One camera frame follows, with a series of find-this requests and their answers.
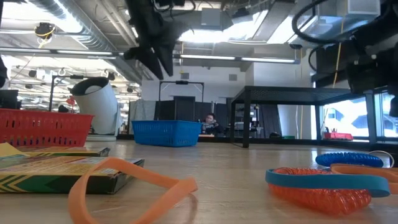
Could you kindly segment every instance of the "orange rubber band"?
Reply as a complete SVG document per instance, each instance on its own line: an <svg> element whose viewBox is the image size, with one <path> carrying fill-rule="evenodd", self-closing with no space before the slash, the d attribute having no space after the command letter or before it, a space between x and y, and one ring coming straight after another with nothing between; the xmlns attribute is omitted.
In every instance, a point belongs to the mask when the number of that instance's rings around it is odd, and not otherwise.
<svg viewBox="0 0 398 224"><path fill-rule="evenodd" d="M171 177L146 170L122 159L110 157L95 165L86 174L81 176L70 190L68 197L69 213L75 224L98 223L87 210L85 196L87 182L90 175L93 174L94 171L104 168L115 169L151 184L170 189L138 220L131 222L132 224L154 222L168 210L173 208L173 206L184 197L197 190L197 184L194 178L188 178L185 180L173 179Z"/></svg>
<svg viewBox="0 0 398 224"><path fill-rule="evenodd" d="M332 164L330 169L334 174L364 174L384 177L389 182L391 194L398 194L398 168L375 168L348 164Z"/></svg>

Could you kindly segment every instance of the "red plastic basket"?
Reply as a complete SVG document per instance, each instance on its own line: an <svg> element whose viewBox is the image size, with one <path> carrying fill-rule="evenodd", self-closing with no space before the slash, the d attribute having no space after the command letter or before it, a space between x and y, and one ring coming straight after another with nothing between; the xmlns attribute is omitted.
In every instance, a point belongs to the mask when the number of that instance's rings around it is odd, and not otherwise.
<svg viewBox="0 0 398 224"><path fill-rule="evenodd" d="M84 146L93 115L0 109L0 142Z"/></svg>

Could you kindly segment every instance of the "white wall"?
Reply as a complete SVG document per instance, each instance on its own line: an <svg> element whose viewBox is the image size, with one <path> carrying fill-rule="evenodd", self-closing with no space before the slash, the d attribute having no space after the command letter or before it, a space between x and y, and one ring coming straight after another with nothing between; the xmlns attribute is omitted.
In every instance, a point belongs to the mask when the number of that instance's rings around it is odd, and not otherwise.
<svg viewBox="0 0 398 224"><path fill-rule="evenodd" d="M188 72L190 82L204 82L204 102L226 103L226 98L234 97L242 90L245 82L245 73L239 68L212 67L174 67L174 76L165 77L164 81L181 80L180 72ZM229 81L229 74L237 74L237 81ZM142 99L157 101L159 98L159 81L142 81ZM174 96L195 96L201 101L201 85L176 85L163 83L161 100L173 100Z"/></svg>
<svg viewBox="0 0 398 224"><path fill-rule="evenodd" d="M255 63L254 85L256 86L287 86L312 87L311 68L308 65L308 54L302 59L302 65L281 63ZM296 105L278 105L282 135L296 136L301 130L302 107ZM302 139L311 139L311 106L303 107Z"/></svg>

